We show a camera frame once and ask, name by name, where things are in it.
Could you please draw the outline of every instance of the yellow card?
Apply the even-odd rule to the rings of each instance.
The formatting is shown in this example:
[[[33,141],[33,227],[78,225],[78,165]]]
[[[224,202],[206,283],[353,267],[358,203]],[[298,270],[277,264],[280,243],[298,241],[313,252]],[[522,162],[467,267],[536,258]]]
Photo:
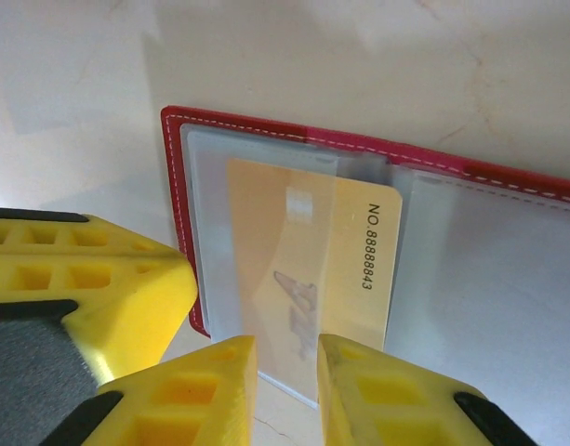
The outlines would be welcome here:
[[[237,159],[227,172],[244,333],[261,372],[316,400],[319,333],[383,348],[401,197]]]

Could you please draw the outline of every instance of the red leather cover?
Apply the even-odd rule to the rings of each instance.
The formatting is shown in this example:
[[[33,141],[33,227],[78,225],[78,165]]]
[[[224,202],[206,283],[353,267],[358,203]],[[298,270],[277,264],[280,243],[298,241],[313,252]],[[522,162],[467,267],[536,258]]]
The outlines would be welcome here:
[[[530,196],[530,199],[523,199],[525,201],[534,202],[535,197],[539,196],[570,203],[570,180],[568,179],[548,177],[386,139],[179,106],[164,108],[161,111],[161,121],[179,250],[188,257],[194,270],[196,262],[179,132],[184,124],[224,128],[270,138],[307,142],[345,151],[373,151],[386,155],[393,164],[404,164],[449,177],[466,179],[472,183],[473,189],[477,189],[478,184],[487,184],[505,190],[524,192]],[[537,203],[550,206],[544,201]],[[203,335],[208,335],[202,320],[199,298],[190,313],[190,324],[194,330]]]

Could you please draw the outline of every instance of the table surface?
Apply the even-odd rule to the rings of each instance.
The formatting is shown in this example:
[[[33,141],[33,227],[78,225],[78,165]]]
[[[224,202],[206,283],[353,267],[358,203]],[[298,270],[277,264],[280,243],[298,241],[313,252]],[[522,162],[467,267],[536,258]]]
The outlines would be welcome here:
[[[176,245],[158,113],[258,115],[570,177],[570,0],[0,2],[0,206]],[[184,323],[167,352],[208,344]],[[260,380],[255,444],[320,444]]]

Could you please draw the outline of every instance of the card holder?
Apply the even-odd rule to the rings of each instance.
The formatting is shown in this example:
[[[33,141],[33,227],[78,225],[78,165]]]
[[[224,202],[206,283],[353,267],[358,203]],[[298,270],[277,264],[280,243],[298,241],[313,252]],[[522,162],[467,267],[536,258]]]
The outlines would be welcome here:
[[[570,425],[570,180],[214,111],[169,107],[162,122],[179,244],[193,264],[204,260],[192,253],[185,133],[230,131],[222,135],[241,144],[272,144],[275,157],[306,144],[307,170],[318,147],[384,155],[385,181],[403,197],[386,351],[483,388],[536,438]],[[334,162],[319,163],[337,174]],[[205,179],[210,189],[222,181]],[[224,245],[223,235],[210,240]],[[190,321],[201,333],[238,329],[235,318],[214,327],[200,314]]]

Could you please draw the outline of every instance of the red card holder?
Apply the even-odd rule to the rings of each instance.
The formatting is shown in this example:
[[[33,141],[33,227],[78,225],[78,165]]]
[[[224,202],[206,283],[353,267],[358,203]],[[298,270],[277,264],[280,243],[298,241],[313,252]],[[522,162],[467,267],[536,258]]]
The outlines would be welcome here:
[[[161,112],[161,121],[179,249],[188,257],[194,270],[196,258],[180,136],[180,129],[183,125],[203,125],[344,151],[371,151],[386,155],[392,164],[402,164],[421,171],[431,171],[449,178],[466,180],[469,184],[467,188],[470,189],[499,195],[502,195],[502,190],[505,190],[507,194],[518,191],[524,195],[517,199],[525,202],[556,208],[562,208],[560,203],[570,205],[570,180],[568,179],[548,177],[386,139],[179,106],[164,108]],[[482,186],[493,186],[496,191],[490,192]],[[536,202],[537,197],[543,200]],[[204,327],[199,298],[190,313],[190,324],[197,332],[208,335]]]

